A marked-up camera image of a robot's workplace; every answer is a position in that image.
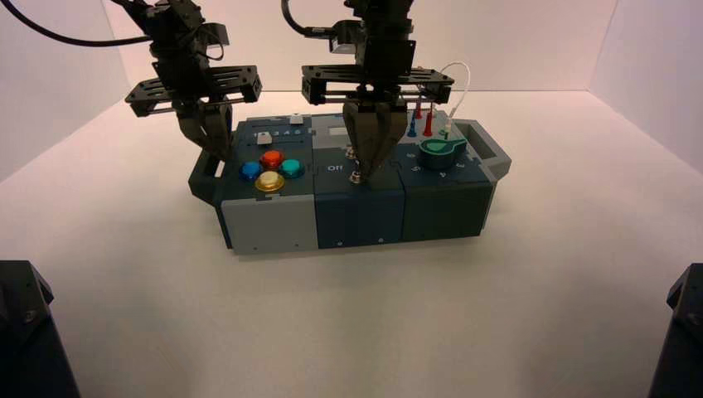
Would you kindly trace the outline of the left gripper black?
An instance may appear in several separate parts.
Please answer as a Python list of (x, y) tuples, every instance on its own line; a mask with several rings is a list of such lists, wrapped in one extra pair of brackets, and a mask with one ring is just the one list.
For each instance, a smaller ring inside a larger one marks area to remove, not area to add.
[[(220, 160), (231, 153), (230, 104), (254, 103), (262, 90), (256, 66), (210, 66), (202, 52), (167, 52), (153, 62), (157, 77), (139, 82), (125, 97), (138, 117), (178, 113), (183, 135)], [(213, 121), (197, 110), (216, 105)]]

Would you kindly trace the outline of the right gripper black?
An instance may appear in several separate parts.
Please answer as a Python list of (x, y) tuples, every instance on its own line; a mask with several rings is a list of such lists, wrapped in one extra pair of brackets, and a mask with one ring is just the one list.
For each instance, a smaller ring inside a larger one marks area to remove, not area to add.
[(343, 118), (361, 179), (373, 175), (404, 136), (408, 117), (402, 100), (448, 102), (454, 79), (414, 68), (415, 47), (411, 40), (370, 40), (356, 50), (354, 64), (302, 67), (301, 93), (309, 104), (345, 103)]

